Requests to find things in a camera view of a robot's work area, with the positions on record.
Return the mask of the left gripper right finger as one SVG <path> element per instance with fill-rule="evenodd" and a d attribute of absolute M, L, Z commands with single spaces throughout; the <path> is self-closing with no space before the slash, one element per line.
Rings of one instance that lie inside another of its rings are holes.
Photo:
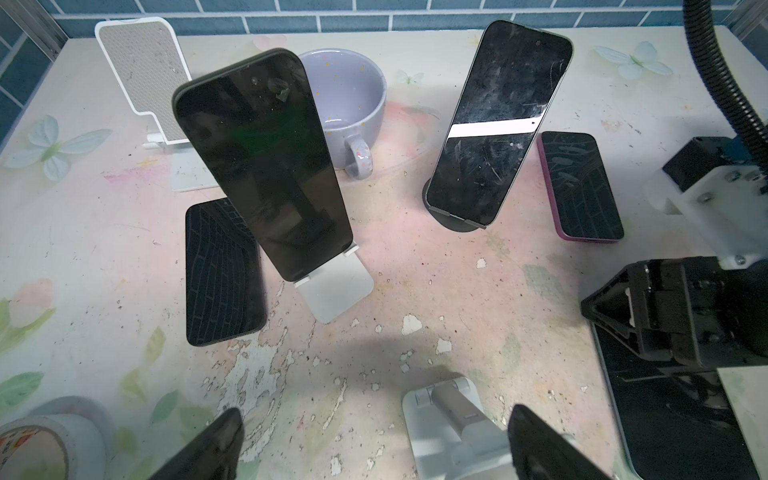
<path fill-rule="evenodd" d="M 507 437 L 519 479 L 609 480 L 602 470 L 523 404 L 515 404 L 512 409 Z"/>

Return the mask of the teal-edged phone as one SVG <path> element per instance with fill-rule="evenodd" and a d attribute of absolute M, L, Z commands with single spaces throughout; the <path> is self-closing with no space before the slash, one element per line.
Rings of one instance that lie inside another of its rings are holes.
<path fill-rule="evenodd" d="M 479 229 L 496 219 L 572 56 L 562 35 L 504 20 L 484 30 L 429 179 L 434 210 Z"/>

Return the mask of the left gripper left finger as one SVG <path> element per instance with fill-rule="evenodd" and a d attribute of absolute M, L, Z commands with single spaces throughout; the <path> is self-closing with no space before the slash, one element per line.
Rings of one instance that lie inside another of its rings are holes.
<path fill-rule="evenodd" d="M 244 436 L 241 411 L 229 408 L 150 479 L 235 479 Z"/>

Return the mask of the purple-cased black phone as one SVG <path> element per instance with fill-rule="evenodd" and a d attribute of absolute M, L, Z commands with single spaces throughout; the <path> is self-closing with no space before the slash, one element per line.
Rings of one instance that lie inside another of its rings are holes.
<path fill-rule="evenodd" d="M 566 241 L 616 243 L 625 232 L 596 139 L 544 131 L 537 148 L 555 230 Z"/>

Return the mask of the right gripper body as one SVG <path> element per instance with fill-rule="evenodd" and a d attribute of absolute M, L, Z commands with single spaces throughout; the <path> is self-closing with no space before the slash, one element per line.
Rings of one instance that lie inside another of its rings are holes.
<path fill-rule="evenodd" d="M 582 315 L 637 357 L 689 369 L 767 362 L 767 263 L 715 257 L 635 262 L 581 303 Z"/>

